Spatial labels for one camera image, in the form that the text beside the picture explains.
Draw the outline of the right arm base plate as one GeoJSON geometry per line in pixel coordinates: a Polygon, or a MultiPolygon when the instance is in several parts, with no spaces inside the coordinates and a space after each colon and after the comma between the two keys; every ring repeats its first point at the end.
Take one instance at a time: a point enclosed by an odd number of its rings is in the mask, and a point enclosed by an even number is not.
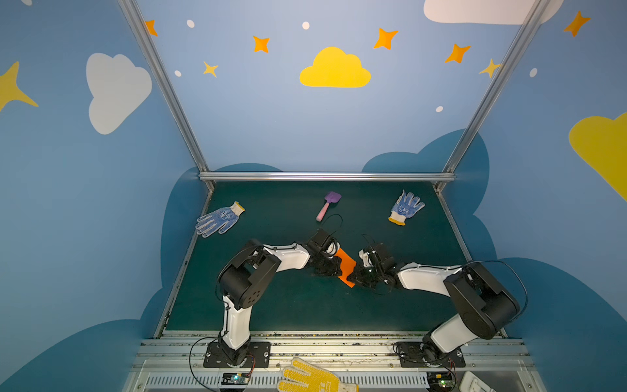
{"type": "Polygon", "coordinates": [[[437,347],[421,341],[398,341],[393,347],[403,368],[464,368],[465,358],[460,348],[444,353],[437,347]]]}

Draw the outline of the left green circuit board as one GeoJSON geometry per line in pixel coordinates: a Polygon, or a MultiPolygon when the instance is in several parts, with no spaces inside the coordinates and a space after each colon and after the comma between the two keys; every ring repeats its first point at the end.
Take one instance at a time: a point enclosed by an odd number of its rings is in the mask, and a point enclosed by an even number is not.
{"type": "Polygon", "coordinates": [[[247,386],[251,376],[241,372],[225,372],[220,382],[221,386],[247,386]]]}

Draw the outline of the right green circuit board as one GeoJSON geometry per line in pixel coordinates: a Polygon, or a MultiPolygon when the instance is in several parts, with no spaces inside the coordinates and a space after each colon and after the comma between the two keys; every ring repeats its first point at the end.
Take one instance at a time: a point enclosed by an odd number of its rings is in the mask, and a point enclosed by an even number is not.
{"type": "Polygon", "coordinates": [[[457,386],[457,379],[450,373],[429,372],[427,382],[429,392],[451,392],[457,386]]]}

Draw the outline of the blue dotted glove right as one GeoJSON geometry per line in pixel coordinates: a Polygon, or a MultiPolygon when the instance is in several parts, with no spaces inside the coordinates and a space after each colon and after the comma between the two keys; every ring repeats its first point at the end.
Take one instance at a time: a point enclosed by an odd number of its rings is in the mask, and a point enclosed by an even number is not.
{"type": "Polygon", "coordinates": [[[420,197],[403,190],[393,205],[388,220],[395,225],[405,226],[406,220],[414,217],[424,207],[425,203],[420,197]]]}

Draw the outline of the purple pink toy spatula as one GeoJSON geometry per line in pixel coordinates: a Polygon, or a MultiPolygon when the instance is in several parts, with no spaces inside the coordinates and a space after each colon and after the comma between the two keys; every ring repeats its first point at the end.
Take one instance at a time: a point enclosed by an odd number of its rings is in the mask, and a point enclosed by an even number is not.
{"type": "Polygon", "coordinates": [[[320,212],[318,213],[318,215],[316,216],[316,221],[317,222],[321,222],[323,220],[323,217],[325,217],[329,207],[332,204],[336,204],[341,200],[341,194],[331,191],[328,192],[327,195],[325,196],[325,204],[323,205],[323,207],[321,208],[320,212]]]}

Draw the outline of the orange square paper sheet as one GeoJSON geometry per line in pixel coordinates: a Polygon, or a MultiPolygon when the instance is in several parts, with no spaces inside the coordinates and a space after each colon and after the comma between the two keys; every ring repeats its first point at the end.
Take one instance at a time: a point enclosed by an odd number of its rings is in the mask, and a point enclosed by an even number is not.
{"type": "Polygon", "coordinates": [[[353,288],[355,283],[349,281],[349,276],[354,272],[354,268],[357,265],[356,261],[350,257],[342,248],[339,248],[336,252],[336,256],[341,259],[341,275],[338,277],[348,287],[353,288]]]}

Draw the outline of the green circuit board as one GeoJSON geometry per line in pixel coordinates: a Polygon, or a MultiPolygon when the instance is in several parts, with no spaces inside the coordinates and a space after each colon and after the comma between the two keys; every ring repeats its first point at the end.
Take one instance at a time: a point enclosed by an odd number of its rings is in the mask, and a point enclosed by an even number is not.
{"type": "Polygon", "coordinates": [[[427,382],[429,392],[451,392],[457,386],[457,379],[450,373],[429,372],[427,382]]]}
{"type": "Polygon", "coordinates": [[[241,372],[225,372],[220,382],[221,386],[247,386],[251,376],[241,372]]]}

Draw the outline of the white object bottom right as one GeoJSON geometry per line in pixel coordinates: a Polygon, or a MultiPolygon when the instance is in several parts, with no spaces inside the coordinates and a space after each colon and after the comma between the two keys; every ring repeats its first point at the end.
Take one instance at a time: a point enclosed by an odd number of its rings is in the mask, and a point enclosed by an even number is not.
{"type": "Polygon", "coordinates": [[[465,372],[458,386],[460,392],[495,392],[473,372],[465,372]]]}

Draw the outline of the horizontal aluminium frame rail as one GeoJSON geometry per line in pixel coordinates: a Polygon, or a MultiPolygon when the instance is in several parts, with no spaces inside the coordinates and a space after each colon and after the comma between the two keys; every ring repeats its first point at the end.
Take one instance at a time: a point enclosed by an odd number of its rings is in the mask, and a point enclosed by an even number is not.
{"type": "Polygon", "coordinates": [[[202,181],[374,181],[374,182],[453,182],[456,176],[448,172],[263,172],[263,171],[202,171],[202,181]]]}

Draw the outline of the blue dotted glove left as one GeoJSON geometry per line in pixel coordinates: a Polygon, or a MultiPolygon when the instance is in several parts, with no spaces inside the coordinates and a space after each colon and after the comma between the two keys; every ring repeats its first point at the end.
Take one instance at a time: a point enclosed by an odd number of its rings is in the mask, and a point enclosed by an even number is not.
{"type": "Polygon", "coordinates": [[[245,208],[235,201],[231,206],[219,208],[199,217],[194,227],[195,232],[203,238],[208,238],[214,233],[223,235],[238,222],[244,212],[245,208]]]}

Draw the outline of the yellow dotted glove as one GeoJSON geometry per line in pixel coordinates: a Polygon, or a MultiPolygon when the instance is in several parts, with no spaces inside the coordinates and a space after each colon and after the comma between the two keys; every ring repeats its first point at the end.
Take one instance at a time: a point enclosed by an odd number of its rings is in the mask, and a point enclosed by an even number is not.
{"type": "Polygon", "coordinates": [[[277,386],[283,392],[359,392],[354,383],[344,383],[328,370],[313,365],[299,357],[282,371],[282,379],[277,386]]]}

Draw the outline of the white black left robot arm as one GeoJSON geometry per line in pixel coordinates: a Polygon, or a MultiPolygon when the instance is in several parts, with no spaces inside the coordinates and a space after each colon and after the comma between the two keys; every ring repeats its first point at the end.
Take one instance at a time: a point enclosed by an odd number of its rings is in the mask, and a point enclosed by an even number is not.
{"type": "Polygon", "coordinates": [[[342,275],[340,249],[337,239],[322,229],[305,243],[274,246],[252,239],[245,244],[217,278],[225,311],[217,347],[228,365],[237,366],[246,361],[250,352],[252,307],[276,274],[312,268],[318,276],[338,277],[342,275]]]}

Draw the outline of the aluminium frame post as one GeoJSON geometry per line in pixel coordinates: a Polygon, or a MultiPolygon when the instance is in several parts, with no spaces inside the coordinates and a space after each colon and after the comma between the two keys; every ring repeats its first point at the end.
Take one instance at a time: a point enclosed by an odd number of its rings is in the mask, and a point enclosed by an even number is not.
{"type": "Polygon", "coordinates": [[[537,34],[538,29],[540,29],[542,18],[545,13],[547,13],[550,3],[551,1],[549,0],[539,0],[532,3],[529,13],[502,59],[501,67],[497,70],[496,76],[492,78],[478,108],[470,119],[468,126],[462,133],[460,140],[457,142],[442,170],[442,174],[450,177],[450,180],[439,181],[434,186],[435,192],[438,195],[442,194],[449,182],[455,181],[455,172],[458,166],[472,145],[476,135],[478,135],[483,123],[488,118],[500,94],[505,89],[509,78],[523,58],[524,53],[537,34]]]}
{"type": "Polygon", "coordinates": [[[202,154],[199,142],[196,135],[194,135],[194,131],[185,115],[180,100],[176,95],[175,89],[168,73],[166,72],[162,59],[160,55],[158,55],[157,48],[151,39],[151,34],[145,24],[145,20],[141,14],[137,1],[119,0],[118,4],[127,20],[127,23],[132,29],[140,50],[150,67],[153,77],[163,94],[176,126],[178,127],[189,153],[199,170],[199,174],[203,174],[206,171],[209,172],[207,161],[202,154]]]}

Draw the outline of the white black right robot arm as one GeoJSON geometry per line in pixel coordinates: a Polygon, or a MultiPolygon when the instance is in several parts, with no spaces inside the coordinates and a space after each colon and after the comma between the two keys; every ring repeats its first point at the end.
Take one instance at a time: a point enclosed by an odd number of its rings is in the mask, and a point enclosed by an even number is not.
{"type": "Polygon", "coordinates": [[[411,349],[399,357],[414,364],[444,366],[456,352],[476,339],[490,340],[525,308],[481,261],[463,266],[428,266],[416,262],[398,266],[381,243],[359,252],[346,280],[362,287],[380,285],[408,291],[432,292],[448,297],[457,314],[429,331],[414,349],[417,359],[409,359],[411,349]]]}

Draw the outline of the aluminium front rail base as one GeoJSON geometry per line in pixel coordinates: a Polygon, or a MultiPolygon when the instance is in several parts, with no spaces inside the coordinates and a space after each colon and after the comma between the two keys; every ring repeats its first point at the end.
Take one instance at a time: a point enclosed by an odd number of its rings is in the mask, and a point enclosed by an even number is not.
{"type": "Polygon", "coordinates": [[[269,367],[205,368],[214,332],[170,331],[145,340],[132,364],[125,391],[275,391],[282,371],[299,357],[334,373],[362,391],[428,391],[429,372],[450,373],[459,391],[465,372],[473,372],[495,391],[545,391],[523,340],[505,334],[475,340],[460,350],[465,367],[402,367],[394,353],[398,341],[420,341],[419,332],[270,331],[253,333],[251,342],[271,344],[269,367]],[[221,386],[225,372],[251,376],[247,386],[221,386]]]}

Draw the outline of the left aluminium frame post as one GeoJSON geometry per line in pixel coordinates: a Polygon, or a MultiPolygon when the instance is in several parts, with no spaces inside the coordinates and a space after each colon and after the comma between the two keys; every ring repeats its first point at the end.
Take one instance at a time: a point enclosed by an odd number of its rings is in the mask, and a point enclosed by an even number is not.
{"type": "Polygon", "coordinates": [[[194,135],[194,131],[185,115],[180,100],[176,95],[175,89],[168,73],[166,72],[162,59],[160,55],[158,55],[157,48],[151,39],[151,34],[145,24],[145,20],[141,14],[137,1],[119,0],[118,4],[127,20],[127,23],[132,29],[140,50],[150,67],[153,77],[163,94],[176,126],[178,127],[189,153],[199,170],[199,174],[203,174],[206,171],[209,172],[207,161],[202,154],[199,142],[196,135],[194,135]]]}

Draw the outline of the blue dotted glove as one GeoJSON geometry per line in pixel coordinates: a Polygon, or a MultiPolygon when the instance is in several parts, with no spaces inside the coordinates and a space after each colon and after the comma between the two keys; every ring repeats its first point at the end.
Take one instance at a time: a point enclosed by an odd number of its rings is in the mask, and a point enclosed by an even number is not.
{"type": "Polygon", "coordinates": [[[203,238],[208,238],[214,233],[223,235],[238,222],[244,212],[245,208],[235,201],[231,206],[219,208],[199,217],[194,227],[195,232],[203,238]]]}
{"type": "Polygon", "coordinates": [[[414,217],[424,207],[425,203],[420,197],[403,190],[393,205],[388,220],[395,225],[405,226],[406,220],[414,217]]]}

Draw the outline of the right aluminium frame post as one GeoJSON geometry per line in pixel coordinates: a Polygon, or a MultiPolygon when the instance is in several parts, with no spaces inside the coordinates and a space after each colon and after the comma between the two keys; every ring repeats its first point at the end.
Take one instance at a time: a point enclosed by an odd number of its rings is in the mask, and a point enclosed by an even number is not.
{"type": "Polygon", "coordinates": [[[538,29],[540,29],[542,18],[545,13],[547,13],[550,3],[551,1],[549,0],[539,0],[532,3],[529,13],[502,59],[501,67],[497,70],[496,76],[492,78],[478,108],[470,119],[468,126],[462,133],[460,140],[457,142],[442,170],[442,174],[450,177],[450,180],[439,181],[434,186],[435,192],[438,195],[442,194],[449,182],[455,181],[455,172],[458,166],[472,145],[476,135],[478,135],[483,123],[488,118],[500,94],[505,89],[509,78],[523,58],[524,53],[537,34],[538,29]]]}

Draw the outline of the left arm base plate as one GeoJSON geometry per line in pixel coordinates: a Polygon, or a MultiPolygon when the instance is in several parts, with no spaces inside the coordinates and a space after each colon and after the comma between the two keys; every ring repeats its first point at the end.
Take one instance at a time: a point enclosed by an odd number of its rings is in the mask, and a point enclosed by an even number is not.
{"type": "Polygon", "coordinates": [[[271,344],[268,341],[248,342],[235,350],[223,341],[208,345],[204,356],[205,368],[267,368],[271,344]]]}

